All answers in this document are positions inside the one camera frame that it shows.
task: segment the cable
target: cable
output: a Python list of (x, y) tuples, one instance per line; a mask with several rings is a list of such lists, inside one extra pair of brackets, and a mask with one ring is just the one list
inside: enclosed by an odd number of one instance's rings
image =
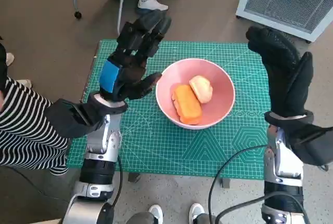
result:
[(218, 179), (220, 173), (222, 172), (222, 170), (232, 161), (232, 159), (234, 159), (235, 157), (237, 157), (239, 154), (245, 152), (245, 151), (248, 151), (248, 150), (254, 150), (254, 149), (258, 149), (258, 148), (264, 148), (266, 147), (267, 145), (259, 145), (259, 146), (254, 146), (254, 147), (250, 147), (250, 148), (246, 148), (246, 149), (243, 149), (243, 150), (240, 150), (238, 151), (237, 153), (233, 154), (232, 157), (230, 157), (223, 165), (222, 167), (219, 169), (219, 171), (217, 172), (214, 180), (213, 180), (213, 183), (212, 183), (212, 186), (210, 187), (210, 190), (209, 190), (209, 195), (208, 195), (208, 213), (209, 213), (209, 222), (210, 224), (213, 224), (213, 216), (212, 216), (212, 209), (211, 209), (211, 202), (212, 202), (212, 192), (213, 192), (213, 188), (214, 188), (214, 185), (216, 183), (216, 180)]
[(44, 192), (42, 192), (35, 184), (33, 184), (33, 182), (28, 178), (26, 177), (23, 173), (21, 173), (20, 171), (16, 170), (15, 168), (13, 167), (7, 167), (6, 168), (16, 172), (17, 174), (19, 174), (21, 177), (23, 177), (39, 194), (43, 195), (43, 196), (46, 196), (48, 198), (51, 198), (51, 199), (54, 199), (54, 200), (60, 200), (60, 201), (63, 201), (63, 202), (66, 202), (66, 203), (69, 203), (68, 201), (64, 200), (64, 199), (61, 199), (61, 198), (57, 198), (57, 197), (53, 197), (53, 196), (49, 196), (47, 194), (45, 194)]
[(284, 195), (284, 196), (288, 196), (288, 197), (292, 198), (292, 199), (297, 203), (297, 205), (301, 208), (301, 210), (303, 211), (303, 214), (304, 214), (304, 221), (305, 221), (305, 223), (306, 223), (306, 224), (310, 224), (309, 217), (308, 217), (308, 215), (307, 215), (307, 213), (306, 213), (304, 207), (303, 207), (302, 204), (299, 202), (299, 200), (297, 200), (293, 195), (291, 195), (291, 194), (289, 194), (289, 193), (287, 193), (287, 192), (281, 192), (281, 191), (272, 192), (272, 193), (270, 193), (270, 194), (267, 194), (267, 195), (265, 195), (265, 196), (259, 197), (259, 198), (257, 198), (257, 199), (254, 199), (254, 200), (251, 200), (251, 201), (247, 201), (247, 202), (243, 202), (243, 203), (237, 204), (237, 205), (235, 205), (235, 206), (232, 206), (232, 207), (230, 207), (230, 208), (227, 208), (226, 210), (223, 210), (222, 212), (220, 212), (220, 213), (218, 214), (218, 216), (216, 217), (216, 220), (215, 220), (215, 224), (219, 224), (220, 219), (221, 219), (224, 215), (226, 215), (226, 214), (228, 214), (228, 213), (230, 213), (230, 212), (232, 212), (232, 211), (234, 211), (234, 210), (237, 210), (237, 209), (240, 209), (240, 208), (242, 208), (242, 207), (246, 207), (246, 206), (252, 205), (252, 204), (254, 204), (254, 203), (258, 203), (258, 202), (260, 202), (260, 201), (267, 200), (267, 199), (269, 199), (269, 198), (271, 198), (271, 197), (274, 197), (274, 196), (277, 196), (277, 195)]
[(119, 196), (120, 196), (121, 189), (123, 187), (123, 167), (121, 165), (121, 160), (120, 160), (120, 156), (119, 155), (118, 155), (118, 164), (119, 164), (120, 182), (119, 182), (119, 189), (118, 189), (116, 198), (114, 198), (114, 202), (112, 204), (112, 207), (116, 206), (117, 201), (118, 201)]

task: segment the white appliance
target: white appliance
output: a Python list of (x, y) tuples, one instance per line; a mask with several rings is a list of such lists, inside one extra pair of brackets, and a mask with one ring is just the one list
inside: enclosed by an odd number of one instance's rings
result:
[(315, 41), (333, 21), (333, 0), (240, 0), (237, 17)]

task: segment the white sneaker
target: white sneaker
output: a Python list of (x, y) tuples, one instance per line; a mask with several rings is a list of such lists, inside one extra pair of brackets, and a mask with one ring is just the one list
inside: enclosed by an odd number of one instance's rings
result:
[(204, 214), (203, 206), (201, 206), (199, 203), (194, 203), (189, 209), (188, 213), (189, 224), (193, 224), (193, 221), (201, 214)]
[(25, 87), (31, 89), (32, 88), (32, 82), (31, 80), (16, 80), (20, 84), (24, 85)]
[(14, 55), (10, 52), (6, 55), (6, 65), (10, 66), (14, 62)]
[(154, 11), (154, 10), (161, 10), (161, 11), (166, 11), (168, 10), (168, 6), (159, 3), (157, 0), (147, 0), (147, 1), (142, 1), (139, 0), (137, 3), (137, 13), (138, 14), (146, 14), (148, 12)]
[(151, 206), (149, 212), (152, 213), (156, 219), (158, 219), (158, 224), (163, 224), (163, 211), (160, 205)]

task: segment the green cutting mat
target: green cutting mat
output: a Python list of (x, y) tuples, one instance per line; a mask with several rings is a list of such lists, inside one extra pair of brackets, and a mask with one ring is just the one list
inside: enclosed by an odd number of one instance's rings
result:
[[(117, 43), (100, 42), (92, 68), (85, 100), (90, 91), (99, 90), (103, 64)], [(121, 122), (123, 134), (120, 157), (129, 172), (174, 175), (214, 176), (234, 153), (246, 147), (266, 143), (263, 113), (270, 108), (266, 71), (261, 58), (246, 44), (167, 42), (147, 64), (147, 74), (162, 72), (185, 58), (202, 58), (220, 65), (232, 78), (236, 102), (221, 123), (205, 130), (182, 129), (160, 111), (155, 92), (129, 102)], [(86, 138), (73, 141), (68, 165), (80, 167)], [(234, 159), (224, 170), (227, 178), (263, 178), (263, 149), (248, 151)]]

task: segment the gray floor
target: gray floor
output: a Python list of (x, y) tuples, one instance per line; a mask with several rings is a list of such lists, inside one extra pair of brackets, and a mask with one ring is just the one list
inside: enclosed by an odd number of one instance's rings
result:
[[(166, 39), (183, 41), (245, 42), (252, 25), (236, 20), (238, 0), (161, 0), (169, 5), (173, 24)], [(134, 20), (137, 0), (125, 0), (124, 20)], [(79, 0), (83, 19), (73, 17), (71, 0), (0, 0), (0, 35), (8, 51), (15, 54), (9, 68), (13, 78), (30, 78), (39, 93), (55, 100), (78, 101), (90, 69), (96, 44), (116, 37), (118, 3), (114, 0)], [(333, 25), (312, 45), (315, 76), (307, 108), (316, 123), (333, 125), (332, 65)], [(302, 51), (308, 48), (293, 38)], [(23, 171), (48, 194), (68, 199), (77, 171), (54, 178), (44, 171)], [(0, 168), (1, 223), (30, 223), (61, 217), (66, 206), (40, 196), (30, 185), (6, 168)], [(331, 223), (333, 173), (305, 168), (305, 206), (312, 223)], [(137, 184), (125, 183), (116, 212), (116, 223), (158, 203), (165, 223), (187, 223), (193, 202), (207, 209), (211, 178), (143, 175)], [(230, 190), (215, 189), (214, 212), (263, 194), (261, 181), (234, 180)], [(238, 210), (223, 219), (227, 223), (262, 223), (260, 205)]]

